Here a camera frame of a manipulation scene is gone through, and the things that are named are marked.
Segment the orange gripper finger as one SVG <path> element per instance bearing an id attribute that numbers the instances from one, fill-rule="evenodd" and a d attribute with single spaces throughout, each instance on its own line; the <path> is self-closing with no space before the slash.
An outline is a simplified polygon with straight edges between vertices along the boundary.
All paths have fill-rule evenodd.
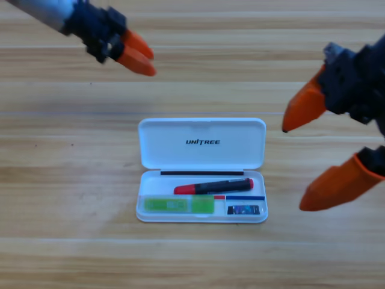
<path id="1" fill-rule="evenodd" d="M 155 76 L 156 69 L 151 62 L 153 57 L 154 54 L 150 48 L 137 50 L 135 48 L 125 46 L 121 56 L 119 56 L 116 62 L 136 74 Z"/>
<path id="2" fill-rule="evenodd" d="M 289 101 L 283 116 L 283 132 L 306 125 L 327 111 L 324 103 L 325 97 L 321 91 L 321 85 L 318 83 L 318 78 L 324 71 L 325 65 L 323 64 L 316 75 Z"/>
<path id="3" fill-rule="evenodd" d="M 143 54 L 148 59 L 154 59 L 153 50 L 148 46 L 144 39 L 135 31 L 126 30 L 121 36 L 123 44 Z"/>
<path id="4" fill-rule="evenodd" d="M 384 147 L 364 147 L 340 166 L 332 166 L 306 189 L 299 209 L 321 211 L 352 202 L 384 181 Z"/>

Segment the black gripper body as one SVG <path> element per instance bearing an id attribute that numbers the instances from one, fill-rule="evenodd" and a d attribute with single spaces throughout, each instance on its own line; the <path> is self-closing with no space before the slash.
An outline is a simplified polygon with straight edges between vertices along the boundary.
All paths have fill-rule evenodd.
<path id="1" fill-rule="evenodd" d="M 127 30 L 126 16 L 112 7 L 97 8 L 89 1 L 76 1 L 71 16 L 64 21 L 62 33 L 80 38 L 86 51 L 99 63 L 118 60 L 125 45 L 121 36 Z"/>
<path id="2" fill-rule="evenodd" d="M 365 125 L 374 120 L 384 134 L 384 37 L 358 52 L 331 42 L 324 55 L 318 83 L 326 109 Z"/>

